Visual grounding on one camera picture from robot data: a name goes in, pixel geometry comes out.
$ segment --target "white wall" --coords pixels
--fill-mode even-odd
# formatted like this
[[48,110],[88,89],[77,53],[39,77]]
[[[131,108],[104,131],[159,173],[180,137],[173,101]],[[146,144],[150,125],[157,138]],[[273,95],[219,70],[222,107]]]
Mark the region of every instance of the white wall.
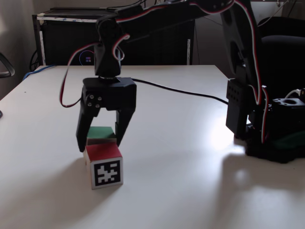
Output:
[[48,10],[51,6],[51,0],[0,0],[0,52],[16,70],[15,76],[0,79],[0,99],[29,71],[30,58],[36,50],[32,14]]

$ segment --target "black computer tower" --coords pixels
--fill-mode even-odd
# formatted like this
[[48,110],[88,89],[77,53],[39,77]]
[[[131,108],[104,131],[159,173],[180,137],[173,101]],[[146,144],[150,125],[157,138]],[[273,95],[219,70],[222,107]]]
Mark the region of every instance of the black computer tower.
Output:
[[[99,8],[52,8],[33,15],[40,65],[67,65],[75,50],[99,40],[90,21],[112,13]],[[194,24],[189,21],[120,45],[125,52],[122,65],[192,64]],[[72,65],[93,65],[93,60],[91,48],[79,53]]]

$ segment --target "white table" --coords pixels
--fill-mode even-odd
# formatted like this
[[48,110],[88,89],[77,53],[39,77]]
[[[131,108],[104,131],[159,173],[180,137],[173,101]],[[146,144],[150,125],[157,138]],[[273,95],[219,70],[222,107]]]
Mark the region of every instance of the white table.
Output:
[[[138,83],[120,146],[124,185],[91,190],[75,137],[79,104],[61,107],[65,67],[31,75],[0,101],[1,229],[303,229],[305,161],[244,155],[226,105]],[[72,67],[65,104],[92,67]],[[225,99],[215,66],[124,66],[122,77]],[[114,112],[92,125],[114,127]]]

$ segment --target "robotic arm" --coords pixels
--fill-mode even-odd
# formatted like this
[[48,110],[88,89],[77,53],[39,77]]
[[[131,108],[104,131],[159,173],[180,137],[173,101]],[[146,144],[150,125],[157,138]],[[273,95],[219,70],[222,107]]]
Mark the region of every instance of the robotic arm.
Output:
[[[124,57],[119,44],[216,13],[221,13],[229,62],[235,74],[235,79],[228,82],[226,126],[235,137],[246,141],[246,154],[250,156],[281,163],[305,157],[305,143],[301,141],[305,136],[305,96],[274,97],[277,87],[268,82],[272,75],[264,61],[250,0],[170,0],[146,9],[140,5],[118,9],[115,15],[97,20],[100,43],[94,46],[94,52],[98,77],[83,80],[76,133],[81,152],[100,108],[116,111],[118,145],[135,111],[136,84],[131,78],[117,77]],[[294,82],[294,86],[298,88],[299,82]]]
[[115,15],[100,18],[96,28],[100,44],[94,46],[95,74],[98,78],[84,79],[77,141],[81,152],[91,122],[100,108],[115,110],[117,144],[120,145],[136,108],[136,84],[130,78],[116,77],[121,73],[123,52],[120,42],[132,42],[186,21],[209,14],[221,13],[234,0],[170,0],[164,4],[143,9],[140,5],[118,9]]

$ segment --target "red and white wire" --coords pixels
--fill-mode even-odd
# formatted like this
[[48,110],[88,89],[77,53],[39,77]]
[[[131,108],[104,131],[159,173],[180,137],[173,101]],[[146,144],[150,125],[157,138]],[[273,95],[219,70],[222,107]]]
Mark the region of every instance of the red and white wire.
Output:
[[201,8],[197,3],[195,2],[191,2],[190,5],[195,5],[197,6],[201,11],[207,13],[207,14],[218,14],[218,13],[222,13],[226,10],[228,10],[229,8],[231,8],[234,3],[237,3],[246,13],[247,18],[250,22],[250,27],[251,27],[251,33],[252,33],[252,52],[253,52],[253,59],[254,59],[254,66],[255,66],[255,73],[256,73],[256,77],[257,77],[257,87],[258,87],[258,92],[256,91],[256,89],[254,88],[253,85],[250,85],[251,88],[253,89],[253,93],[254,93],[254,97],[255,97],[255,102],[257,105],[260,105],[261,103],[261,77],[260,77],[260,73],[258,70],[258,64],[257,64],[257,54],[256,54],[256,43],[255,43],[255,33],[254,33],[254,23],[251,19],[251,16],[248,12],[248,9],[239,1],[239,0],[232,0],[230,2],[227,3],[227,6],[224,9],[218,10],[218,11],[208,11],[205,10],[203,8]]
[[201,8],[196,2],[190,2],[190,6],[197,6],[201,11],[203,11],[204,13],[207,14],[218,14],[218,13],[222,13],[228,9],[230,9],[232,6],[234,5],[234,0],[231,0],[227,3],[226,7],[224,9],[221,10],[217,10],[217,11],[208,11],[206,9]]
[[74,59],[74,57],[75,57],[76,54],[78,54],[79,52],[81,52],[81,51],[83,51],[83,50],[85,50],[85,49],[88,49],[89,47],[92,47],[92,46],[94,46],[94,45],[97,45],[97,44],[100,44],[100,43],[99,43],[99,42],[95,42],[95,43],[87,44],[87,45],[81,47],[80,49],[76,50],[76,51],[72,54],[72,56],[70,57],[69,62],[68,62],[68,66],[67,66],[67,71],[66,71],[65,76],[64,76],[64,78],[63,78],[63,81],[62,81],[62,83],[61,83],[61,91],[60,91],[60,95],[59,95],[59,101],[60,101],[60,103],[61,103],[61,105],[62,105],[63,107],[66,107],[66,108],[73,107],[74,105],[76,105],[76,104],[81,100],[81,99],[79,99],[77,102],[75,102],[75,103],[73,103],[73,104],[70,104],[70,105],[64,105],[64,104],[62,103],[63,91],[64,91],[64,88],[65,88],[66,78],[67,78],[67,75],[68,75],[69,66],[71,65],[71,62],[73,61],[73,59]]
[[263,123],[262,123],[262,144],[265,142],[265,128],[266,128],[266,117],[267,117],[267,112],[268,112],[268,107],[269,107],[269,96],[267,93],[267,89],[265,86],[263,86],[263,92],[265,94],[265,109],[264,109],[264,115],[263,115]]
[[128,17],[128,18],[119,18],[119,19],[116,19],[115,21],[117,23],[121,23],[121,22],[126,22],[126,21],[132,21],[134,19],[137,19],[137,18],[140,18],[140,17],[143,17],[145,16],[146,14],[152,12],[152,11],[155,11],[155,10],[159,10],[159,9],[163,9],[165,8],[166,5],[162,5],[162,6],[152,6],[150,8],[148,8],[147,10],[144,10],[142,13],[139,13],[137,15],[134,15],[134,16],[131,16],[131,17]]
[[260,73],[259,73],[259,69],[258,69],[258,64],[257,64],[254,23],[252,21],[252,18],[250,16],[249,12],[248,12],[248,9],[239,0],[235,0],[235,2],[237,3],[237,5],[239,5],[244,10],[244,12],[246,13],[247,18],[248,18],[248,20],[250,22],[251,33],[252,33],[252,52],[253,52],[254,66],[255,66],[255,72],[256,72],[256,77],[257,77],[258,92],[256,92],[256,89],[253,87],[253,85],[250,85],[250,86],[253,89],[256,104],[260,105],[261,101],[262,101],[262,93],[261,93],[261,91],[262,91],[262,83],[261,83],[261,77],[260,77]]
[[[113,55],[113,57],[114,57],[117,61],[122,61],[122,60],[124,59],[124,57],[125,57],[124,52],[123,52],[122,49],[119,47],[119,44],[120,44],[123,40],[127,40],[127,39],[129,39],[129,38],[130,38],[130,35],[129,35],[128,33],[126,33],[126,34],[124,34],[122,37],[120,37],[120,38],[116,41],[116,43],[113,45],[113,47],[112,47],[112,55]],[[119,58],[119,57],[116,55],[116,53],[115,53],[115,51],[116,51],[117,49],[119,50],[119,52],[120,52],[121,55],[122,55],[121,58]]]

